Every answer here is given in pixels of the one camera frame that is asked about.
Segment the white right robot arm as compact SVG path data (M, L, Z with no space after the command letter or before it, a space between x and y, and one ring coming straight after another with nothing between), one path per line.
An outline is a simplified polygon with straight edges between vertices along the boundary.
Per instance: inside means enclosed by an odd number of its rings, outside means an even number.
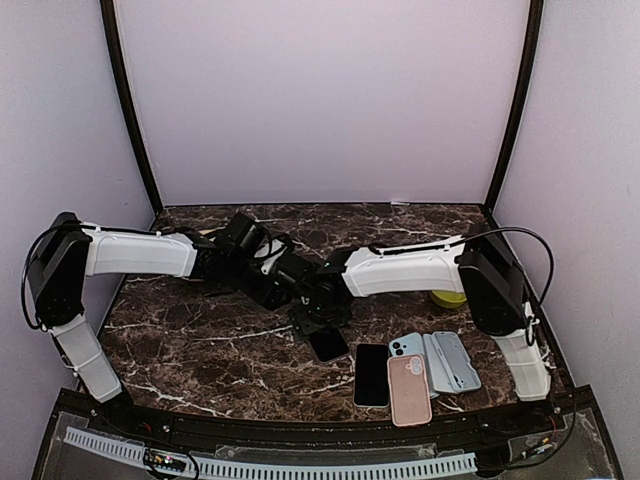
M549 416L545 398L552 376L534 333L541 303L528 291L502 232L477 230L431 243L338 249L295 280L298 300L289 317L308 337L345 325L357 298L417 291L462 294L476 328L497 343L523 401L511 410L510 424L530 434Z

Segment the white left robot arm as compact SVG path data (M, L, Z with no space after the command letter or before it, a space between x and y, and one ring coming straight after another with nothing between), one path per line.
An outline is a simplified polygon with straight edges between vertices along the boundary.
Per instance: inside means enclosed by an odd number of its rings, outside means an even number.
M143 231L83 222L62 212L24 260L22 314L30 329L51 336L67 368L104 404L103 421L120 436L131 436L141 427L141 415L122 399L126 388L89 323L86 283L101 277L172 277L239 290L274 310L290 295L269 275L293 248L288 235L273 234L242 213L214 230Z

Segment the purple-edged black phone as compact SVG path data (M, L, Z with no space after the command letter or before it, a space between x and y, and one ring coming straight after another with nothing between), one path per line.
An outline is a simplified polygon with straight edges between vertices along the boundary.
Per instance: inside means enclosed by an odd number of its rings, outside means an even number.
M330 363L349 354L349 346L338 329L327 328L312 333L308 338L317 360Z

